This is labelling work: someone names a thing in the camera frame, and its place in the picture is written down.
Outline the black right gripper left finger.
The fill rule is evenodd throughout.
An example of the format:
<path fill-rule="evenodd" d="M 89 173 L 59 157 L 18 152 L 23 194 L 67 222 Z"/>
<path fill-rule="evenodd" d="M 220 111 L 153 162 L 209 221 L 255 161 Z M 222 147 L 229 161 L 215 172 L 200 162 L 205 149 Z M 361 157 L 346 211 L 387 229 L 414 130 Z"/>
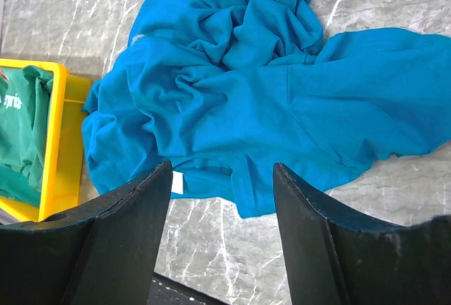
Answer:
<path fill-rule="evenodd" d="M 1 226 L 2 304 L 146 304 L 168 204 L 169 162 L 40 222 Z"/>

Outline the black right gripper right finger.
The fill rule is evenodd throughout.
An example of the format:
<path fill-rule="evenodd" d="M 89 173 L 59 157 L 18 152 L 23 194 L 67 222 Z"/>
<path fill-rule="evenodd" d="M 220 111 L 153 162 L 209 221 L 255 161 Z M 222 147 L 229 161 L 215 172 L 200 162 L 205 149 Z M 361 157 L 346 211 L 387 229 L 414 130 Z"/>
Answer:
<path fill-rule="evenodd" d="M 273 191 L 293 304 L 449 304 L 450 217 L 368 216 L 281 163 Z"/>

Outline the blue t shirt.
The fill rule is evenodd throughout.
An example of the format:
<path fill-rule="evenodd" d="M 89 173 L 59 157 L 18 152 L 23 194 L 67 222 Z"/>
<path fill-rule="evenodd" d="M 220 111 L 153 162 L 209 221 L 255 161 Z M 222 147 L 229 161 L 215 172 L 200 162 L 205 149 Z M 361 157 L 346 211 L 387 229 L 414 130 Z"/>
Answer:
<path fill-rule="evenodd" d="M 311 0 L 145 0 L 95 82 L 82 138 L 107 193 L 170 161 L 185 198 L 274 213 L 284 163 L 326 191 L 450 140 L 450 38 L 400 28 L 325 38 Z"/>

